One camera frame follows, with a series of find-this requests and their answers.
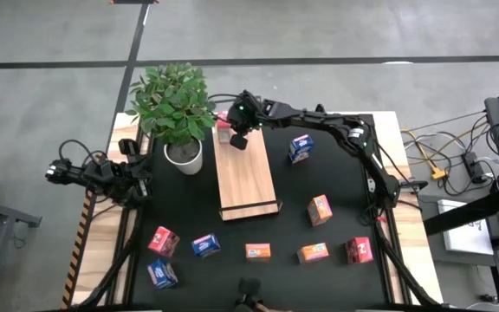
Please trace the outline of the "white flat box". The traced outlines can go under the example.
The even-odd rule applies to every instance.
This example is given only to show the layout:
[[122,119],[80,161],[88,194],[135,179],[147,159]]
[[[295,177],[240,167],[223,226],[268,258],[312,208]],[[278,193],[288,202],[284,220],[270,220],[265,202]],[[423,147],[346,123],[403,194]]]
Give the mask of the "white flat box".
[[485,219],[443,232],[444,247],[448,251],[494,255],[488,224]]

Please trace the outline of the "orange Mini Wheats box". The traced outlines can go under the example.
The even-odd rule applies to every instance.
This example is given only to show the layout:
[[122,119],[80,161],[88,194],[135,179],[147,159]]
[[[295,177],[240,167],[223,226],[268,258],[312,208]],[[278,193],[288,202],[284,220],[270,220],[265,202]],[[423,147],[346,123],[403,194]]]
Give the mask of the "orange Mini Wheats box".
[[307,208],[312,226],[326,223],[332,216],[332,210],[326,195],[314,197]]
[[249,262],[268,262],[271,258],[270,244],[246,244],[245,258]]
[[303,246],[297,251],[299,263],[310,263],[325,257],[329,257],[329,252],[325,243]]

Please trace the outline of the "blue Frosted Flakes box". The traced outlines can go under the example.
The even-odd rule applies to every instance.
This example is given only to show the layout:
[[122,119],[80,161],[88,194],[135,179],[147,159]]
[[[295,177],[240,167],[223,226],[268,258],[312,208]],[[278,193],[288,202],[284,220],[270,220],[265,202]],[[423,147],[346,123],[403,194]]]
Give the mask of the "blue Frosted Flakes box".
[[178,283],[178,278],[171,264],[166,260],[156,260],[147,266],[147,270],[152,284],[157,289],[170,288]]
[[207,257],[221,250],[221,245],[214,233],[193,240],[191,247],[196,257]]
[[288,157],[292,164],[307,159],[314,149],[314,141],[309,134],[292,139],[289,143]]

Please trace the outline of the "white ribbed plant pot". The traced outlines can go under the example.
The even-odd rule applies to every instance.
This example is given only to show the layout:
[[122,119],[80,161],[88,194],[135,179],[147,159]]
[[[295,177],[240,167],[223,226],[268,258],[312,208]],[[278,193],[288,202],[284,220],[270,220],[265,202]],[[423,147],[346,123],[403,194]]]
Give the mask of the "white ribbed plant pot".
[[163,147],[165,158],[185,175],[197,174],[203,166],[201,140],[194,140],[183,146],[166,144]]

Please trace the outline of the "green leafy plant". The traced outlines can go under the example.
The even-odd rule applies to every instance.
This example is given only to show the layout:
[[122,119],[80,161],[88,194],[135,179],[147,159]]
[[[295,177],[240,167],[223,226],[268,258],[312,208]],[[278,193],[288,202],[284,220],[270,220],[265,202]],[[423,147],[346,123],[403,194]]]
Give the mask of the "green leafy plant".
[[204,131],[215,125],[204,72],[190,63],[145,68],[130,95],[132,107],[125,113],[166,145],[204,140]]

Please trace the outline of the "black power strip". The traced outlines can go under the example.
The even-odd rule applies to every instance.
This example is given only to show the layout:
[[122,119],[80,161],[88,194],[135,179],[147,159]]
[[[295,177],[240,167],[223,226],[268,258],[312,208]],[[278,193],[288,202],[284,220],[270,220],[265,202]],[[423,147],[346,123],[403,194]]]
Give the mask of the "black power strip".
[[463,153],[461,159],[472,184],[482,184],[488,180],[474,152]]

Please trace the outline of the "red cereal box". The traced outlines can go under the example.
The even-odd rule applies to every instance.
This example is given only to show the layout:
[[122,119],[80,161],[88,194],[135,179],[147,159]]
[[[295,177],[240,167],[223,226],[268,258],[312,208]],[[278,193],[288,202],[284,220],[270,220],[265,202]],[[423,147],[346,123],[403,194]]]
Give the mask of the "red cereal box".
[[217,113],[217,137],[220,144],[230,143],[230,123],[227,121],[228,112],[221,111]]
[[354,237],[346,242],[347,261],[350,264],[369,263],[373,252],[368,237]]
[[154,232],[150,243],[147,248],[162,257],[172,257],[176,250],[180,237],[171,230],[160,226]]

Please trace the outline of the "yellow black hazard tape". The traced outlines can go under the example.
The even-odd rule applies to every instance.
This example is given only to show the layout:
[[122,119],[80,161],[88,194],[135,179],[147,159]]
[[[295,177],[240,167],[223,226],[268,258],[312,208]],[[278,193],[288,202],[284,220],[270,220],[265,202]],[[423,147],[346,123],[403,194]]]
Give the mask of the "yellow black hazard tape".
[[81,210],[79,225],[76,231],[75,244],[72,249],[68,266],[67,279],[64,285],[61,309],[68,309],[73,305],[75,286],[80,275],[81,261],[87,243],[91,217],[95,206],[95,196],[91,191],[86,191]]

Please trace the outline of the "person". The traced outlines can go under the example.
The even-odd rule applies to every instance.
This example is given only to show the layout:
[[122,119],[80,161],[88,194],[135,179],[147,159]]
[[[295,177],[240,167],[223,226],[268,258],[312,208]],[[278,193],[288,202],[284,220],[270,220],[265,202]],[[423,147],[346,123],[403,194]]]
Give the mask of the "person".
[[241,278],[238,284],[239,297],[235,301],[233,312],[292,312],[268,308],[257,295],[261,288],[261,281],[256,278]]

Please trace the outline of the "black metal beam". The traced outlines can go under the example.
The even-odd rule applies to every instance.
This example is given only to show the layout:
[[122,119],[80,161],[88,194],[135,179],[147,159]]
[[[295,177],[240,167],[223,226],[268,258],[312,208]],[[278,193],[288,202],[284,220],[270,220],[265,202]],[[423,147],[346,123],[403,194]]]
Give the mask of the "black metal beam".
[[499,191],[424,221],[427,236],[449,231],[499,212]]

